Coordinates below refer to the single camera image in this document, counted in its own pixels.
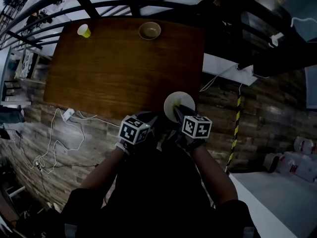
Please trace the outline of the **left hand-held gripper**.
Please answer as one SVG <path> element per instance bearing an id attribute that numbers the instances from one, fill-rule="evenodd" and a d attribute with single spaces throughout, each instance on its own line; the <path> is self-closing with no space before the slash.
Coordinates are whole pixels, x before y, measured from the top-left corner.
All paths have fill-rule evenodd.
<path id="1" fill-rule="evenodd" d="M 158 116 L 153 112 L 138 112 L 126 116 L 121 122 L 118 138 L 132 145 L 155 137 L 155 125 Z"/>

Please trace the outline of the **person's right forearm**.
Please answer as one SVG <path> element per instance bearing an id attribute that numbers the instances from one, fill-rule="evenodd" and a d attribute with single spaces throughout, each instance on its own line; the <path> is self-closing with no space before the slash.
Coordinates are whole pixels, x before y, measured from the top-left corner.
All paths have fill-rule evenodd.
<path id="1" fill-rule="evenodd" d="M 238 200 L 232 180 L 203 145 L 195 148 L 190 155 L 215 205 Z"/>

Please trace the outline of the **yellow black hazard strip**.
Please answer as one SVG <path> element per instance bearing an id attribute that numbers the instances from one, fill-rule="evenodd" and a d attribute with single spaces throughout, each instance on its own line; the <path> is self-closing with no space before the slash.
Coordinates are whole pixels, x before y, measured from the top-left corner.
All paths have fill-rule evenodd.
<path id="1" fill-rule="evenodd" d="M 234 130 L 234 135 L 233 135 L 233 142 L 232 142 L 232 146 L 231 146 L 231 150 L 230 150 L 230 155 L 229 155 L 229 159 L 228 162 L 225 166 L 225 172 L 228 173 L 228 168 L 231 164 L 231 161 L 233 159 L 233 155 L 234 155 L 234 151 L 235 151 L 235 147 L 237 144 L 237 136 L 238 136 L 238 130 L 239 130 L 239 120 L 240 120 L 240 110 L 241 110 L 241 94 L 238 94 L 238 98 L 237 98 L 237 107 L 236 107 L 236 122 L 235 122 L 235 130 Z"/>

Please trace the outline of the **white desk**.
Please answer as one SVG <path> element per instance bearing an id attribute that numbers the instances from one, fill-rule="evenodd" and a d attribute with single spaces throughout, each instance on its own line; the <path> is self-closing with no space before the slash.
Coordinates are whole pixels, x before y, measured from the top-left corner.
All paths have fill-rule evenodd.
<path id="1" fill-rule="evenodd" d="M 11 47 L 7 47 L 0 51 L 0 105 L 2 103 L 5 72 L 7 70 L 10 56 L 11 56 Z"/>

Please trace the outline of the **beige bowl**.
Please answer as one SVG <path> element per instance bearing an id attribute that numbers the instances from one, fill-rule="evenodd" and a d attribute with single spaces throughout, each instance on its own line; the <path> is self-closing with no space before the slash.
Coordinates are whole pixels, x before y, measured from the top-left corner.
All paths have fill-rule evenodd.
<path id="1" fill-rule="evenodd" d="M 146 22 L 139 27 L 138 33 L 144 40 L 154 40 L 161 34 L 161 27 L 156 22 Z"/>

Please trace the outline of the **yellow paper cup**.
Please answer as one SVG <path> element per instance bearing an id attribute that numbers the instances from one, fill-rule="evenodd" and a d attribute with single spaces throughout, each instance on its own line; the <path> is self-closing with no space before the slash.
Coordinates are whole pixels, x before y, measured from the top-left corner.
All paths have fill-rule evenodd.
<path id="1" fill-rule="evenodd" d="M 87 24 L 81 25 L 77 30 L 77 34 L 85 38 L 89 38 L 91 36 L 89 26 Z"/>

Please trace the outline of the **glass board panel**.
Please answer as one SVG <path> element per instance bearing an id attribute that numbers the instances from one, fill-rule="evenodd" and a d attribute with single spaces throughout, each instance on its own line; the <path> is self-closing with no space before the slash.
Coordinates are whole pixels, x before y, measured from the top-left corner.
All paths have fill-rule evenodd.
<path id="1" fill-rule="evenodd" d="M 317 0 L 285 0 L 282 7 L 297 33 L 306 42 L 317 44 Z M 317 48 L 313 48 L 313 58 L 315 64 L 305 67 L 306 107 L 317 111 Z"/>

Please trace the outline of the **brown wooden table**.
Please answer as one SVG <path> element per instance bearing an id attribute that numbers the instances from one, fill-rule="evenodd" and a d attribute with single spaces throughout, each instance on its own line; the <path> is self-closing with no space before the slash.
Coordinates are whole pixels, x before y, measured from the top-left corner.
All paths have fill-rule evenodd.
<path id="1" fill-rule="evenodd" d="M 201 86 L 205 33 L 159 21 L 161 34 L 145 40 L 145 19 L 132 17 L 73 21 L 55 48 L 44 101 L 59 107 L 122 119 L 138 111 L 162 113 L 173 92 L 197 100 Z M 87 24 L 88 38 L 78 35 Z"/>

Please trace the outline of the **person's left forearm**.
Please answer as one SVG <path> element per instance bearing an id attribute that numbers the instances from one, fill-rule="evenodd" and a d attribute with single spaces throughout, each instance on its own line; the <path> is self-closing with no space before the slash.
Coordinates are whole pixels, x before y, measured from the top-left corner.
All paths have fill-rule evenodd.
<path id="1" fill-rule="evenodd" d="M 80 188 L 106 195 L 126 158 L 124 151 L 116 147 L 81 183 Z"/>

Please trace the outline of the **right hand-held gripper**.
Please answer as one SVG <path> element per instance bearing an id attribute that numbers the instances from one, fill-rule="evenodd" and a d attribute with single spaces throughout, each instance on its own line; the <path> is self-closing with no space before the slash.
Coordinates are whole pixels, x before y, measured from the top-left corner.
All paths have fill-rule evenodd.
<path id="1" fill-rule="evenodd" d="M 185 105 L 174 106 L 174 116 L 181 125 L 180 142 L 186 147 L 202 145 L 209 138 L 212 121 L 208 117 L 197 116 L 197 112 Z"/>

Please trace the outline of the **white round plate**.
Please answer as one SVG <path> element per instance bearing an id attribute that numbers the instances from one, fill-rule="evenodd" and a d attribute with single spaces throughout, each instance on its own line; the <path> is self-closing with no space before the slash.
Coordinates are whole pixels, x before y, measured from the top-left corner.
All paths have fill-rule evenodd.
<path id="1" fill-rule="evenodd" d="M 195 110 L 196 105 L 193 98 L 181 91 L 171 93 L 164 102 L 164 113 L 166 117 L 172 122 L 177 122 L 176 117 L 174 115 L 174 107 L 184 105 L 192 110 Z"/>

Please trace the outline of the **large white bag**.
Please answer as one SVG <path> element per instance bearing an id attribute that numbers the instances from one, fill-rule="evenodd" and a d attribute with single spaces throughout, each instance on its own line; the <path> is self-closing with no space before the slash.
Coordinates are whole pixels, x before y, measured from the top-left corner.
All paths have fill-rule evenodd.
<path id="1" fill-rule="evenodd" d="M 276 172 L 294 174 L 307 182 L 317 182 L 317 155 L 284 152 L 279 159 Z"/>

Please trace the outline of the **person's dark clothing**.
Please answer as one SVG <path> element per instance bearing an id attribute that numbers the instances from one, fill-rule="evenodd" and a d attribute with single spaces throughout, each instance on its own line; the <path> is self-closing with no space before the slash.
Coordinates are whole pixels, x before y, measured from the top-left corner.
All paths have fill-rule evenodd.
<path id="1" fill-rule="evenodd" d="M 246 203 L 215 205 L 191 152 L 125 153 L 106 195 L 79 187 L 61 212 L 50 209 L 20 226 L 36 238 L 259 238 Z"/>

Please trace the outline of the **white power strip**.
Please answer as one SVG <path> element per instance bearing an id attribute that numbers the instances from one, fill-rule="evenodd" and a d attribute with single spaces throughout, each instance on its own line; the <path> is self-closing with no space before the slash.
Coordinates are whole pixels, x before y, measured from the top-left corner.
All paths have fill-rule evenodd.
<path id="1" fill-rule="evenodd" d="M 75 114 L 75 110 L 74 110 L 74 109 L 67 109 L 67 110 L 62 114 L 62 119 L 63 119 L 63 121 L 68 121 L 74 114 Z"/>

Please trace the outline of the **light wooden frame chair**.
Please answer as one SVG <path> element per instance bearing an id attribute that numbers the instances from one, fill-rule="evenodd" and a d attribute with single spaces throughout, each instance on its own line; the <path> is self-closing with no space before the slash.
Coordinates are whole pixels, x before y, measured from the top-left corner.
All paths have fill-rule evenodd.
<path id="1" fill-rule="evenodd" d="M 28 47 L 19 53 L 14 79 L 45 85 L 52 58 Z"/>

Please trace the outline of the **white railing base ledge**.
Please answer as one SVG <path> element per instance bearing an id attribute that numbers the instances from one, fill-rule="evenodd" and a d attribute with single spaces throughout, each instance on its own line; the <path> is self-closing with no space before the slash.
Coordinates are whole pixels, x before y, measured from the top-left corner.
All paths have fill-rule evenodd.
<path id="1" fill-rule="evenodd" d="M 203 72 L 222 78 L 252 85 L 258 78 L 253 75 L 253 66 L 238 68 L 238 63 L 204 53 Z"/>

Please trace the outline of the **small white bag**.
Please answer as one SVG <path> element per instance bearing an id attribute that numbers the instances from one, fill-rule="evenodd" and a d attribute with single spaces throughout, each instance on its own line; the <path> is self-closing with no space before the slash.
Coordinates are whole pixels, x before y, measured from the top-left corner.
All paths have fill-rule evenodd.
<path id="1" fill-rule="evenodd" d="M 294 141 L 295 152 L 312 155 L 317 153 L 317 143 L 311 139 L 297 136 Z"/>

